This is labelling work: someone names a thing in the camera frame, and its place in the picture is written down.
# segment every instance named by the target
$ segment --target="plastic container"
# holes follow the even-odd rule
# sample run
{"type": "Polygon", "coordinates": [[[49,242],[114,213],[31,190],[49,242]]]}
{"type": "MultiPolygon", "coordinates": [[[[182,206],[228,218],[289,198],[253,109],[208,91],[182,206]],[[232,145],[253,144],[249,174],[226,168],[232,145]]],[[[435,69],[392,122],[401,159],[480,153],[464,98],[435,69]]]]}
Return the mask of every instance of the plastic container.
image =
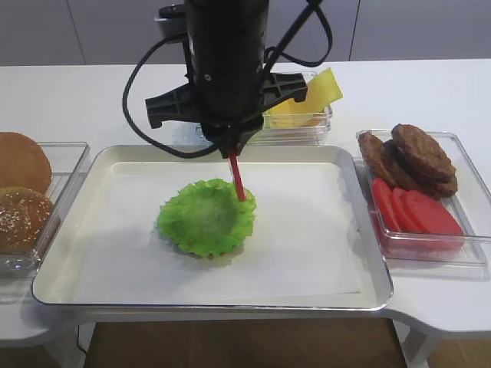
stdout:
{"type": "MultiPolygon", "coordinates": [[[[383,141],[389,140],[389,130],[371,130],[383,141]]],[[[374,204],[372,182],[374,176],[368,171],[367,191],[371,218],[383,253],[387,258],[399,260],[427,261],[434,265],[457,267],[486,267],[483,246],[491,245],[491,195],[471,162],[462,144],[452,133],[428,132],[445,150],[456,167],[458,191],[450,198],[442,199],[445,208],[459,222],[464,236],[412,234],[392,232],[384,223],[379,208],[374,204]],[[427,250],[432,242],[455,245],[455,251],[427,250]]]]}
{"type": "MultiPolygon", "coordinates": [[[[306,82],[313,79],[317,73],[303,72],[306,82]]],[[[322,113],[278,114],[270,115],[264,112],[264,126],[247,143],[250,146],[320,146],[325,141],[328,131],[331,129],[332,108],[327,106],[322,113]],[[286,122],[292,125],[304,126],[283,127],[286,122]]],[[[201,126],[196,127],[196,132],[205,142],[201,126]]]]}
{"type": "Polygon", "coordinates": [[[0,252],[0,278],[27,277],[35,269],[48,250],[90,168],[89,146],[86,143],[39,145],[51,164],[51,184],[45,195],[54,205],[53,212],[32,250],[22,253],[0,252]]]}

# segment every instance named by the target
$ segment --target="white countertop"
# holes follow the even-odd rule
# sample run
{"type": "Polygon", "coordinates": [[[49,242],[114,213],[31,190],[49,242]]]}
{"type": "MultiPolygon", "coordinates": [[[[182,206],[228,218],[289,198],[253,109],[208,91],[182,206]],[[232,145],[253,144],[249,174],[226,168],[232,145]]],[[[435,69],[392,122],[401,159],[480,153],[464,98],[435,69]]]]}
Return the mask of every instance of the white countertop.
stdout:
{"type": "MultiPolygon", "coordinates": [[[[357,131],[391,129],[398,123],[450,131],[491,187],[487,152],[491,60],[343,62],[325,64],[318,71],[327,66],[344,92],[344,99],[333,105],[327,144],[352,147],[357,131]]],[[[142,143],[121,111],[121,94],[132,68],[0,67],[0,130],[18,131],[37,141],[86,141],[92,157],[108,146],[142,143]]],[[[293,64],[277,68],[300,70],[293,64]]],[[[165,143],[188,143],[180,138],[187,127],[150,132],[144,99],[181,85],[184,74],[183,65],[146,66],[130,95],[135,120],[165,143]]],[[[491,250],[486,255],[491,258],[491,250]]],[[[394,298],[381,316],[442,337],[491,336],[491,281],[393,279],[394,298]]],[[[32,303],[27,299],[23,304],[0,305],[1,345],[42,340],[59,319],[69,326],[73,318],[38,315],[38,306],[32,303]]]]}

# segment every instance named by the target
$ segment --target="gray wall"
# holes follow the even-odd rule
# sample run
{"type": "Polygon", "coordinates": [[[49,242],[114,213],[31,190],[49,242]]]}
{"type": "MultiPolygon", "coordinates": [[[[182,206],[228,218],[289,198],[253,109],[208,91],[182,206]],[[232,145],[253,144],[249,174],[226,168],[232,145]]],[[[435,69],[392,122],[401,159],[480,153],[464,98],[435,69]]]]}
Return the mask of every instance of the gray wall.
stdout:
{"type": "MultiPolygon", "coordinates": [[[[0,0],[0,65],[134,64],[160,39],[153,18],[173,0],[0,0]]],[[[270,0],[268,45],[305,6],[270,0]]],[[[491,58],[489,0],[325,0],[334,33],[330,61],[491,58]]],[[[305,60],[325,51],[313,18],[288,52],[305,60]]],[[[153,63],[182,63],[177,44],[153,63]]]]}

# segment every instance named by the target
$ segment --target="red tomato slice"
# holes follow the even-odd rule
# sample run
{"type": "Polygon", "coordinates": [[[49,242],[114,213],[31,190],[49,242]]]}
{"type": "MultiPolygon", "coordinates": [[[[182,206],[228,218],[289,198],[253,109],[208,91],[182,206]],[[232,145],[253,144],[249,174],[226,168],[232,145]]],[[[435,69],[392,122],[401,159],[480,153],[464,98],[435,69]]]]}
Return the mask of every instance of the red tomato slice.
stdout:
{"type": "Polygon", "coordinates": [[[374,180],[373,187],[375,204],[382,212],[385,225],[387,225],[387,228],[392,232],[402,232],[402,228],[394,213],[394,209],[392,208],[390,200],[392,198],[392,191],[390,190],[390,187],[380,178],[374,180]]]}
{"type": "Polygon", "coordinates": [[[392,208],[394,209],[397,220],[406,232],[424,232],[423,229],[416,225],[411,217],[407,215],[402,200],[405,195],[406,191],[401,188],[394,188],[392,191],[392,208]]]}
{"type": "Polygon", "coordinates": [[[427,234],[463,235],[453,216],[433,198],[410,190],[402,200],[407,215],[427,234]]]}

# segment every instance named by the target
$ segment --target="green lettuce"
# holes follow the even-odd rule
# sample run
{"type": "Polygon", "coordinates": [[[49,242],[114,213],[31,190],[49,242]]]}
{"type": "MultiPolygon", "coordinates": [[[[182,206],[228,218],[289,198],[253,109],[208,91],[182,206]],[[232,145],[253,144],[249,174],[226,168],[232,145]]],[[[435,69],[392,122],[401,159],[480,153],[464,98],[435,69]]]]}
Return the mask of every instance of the green lettuce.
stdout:
{"type": "Polygon", "coordinates": [[[233,183],[222,179],[189,184],[160,207],[157,228],[184,252],[218,257],[252,235],[255,198],[239,202],[233,183]]]}

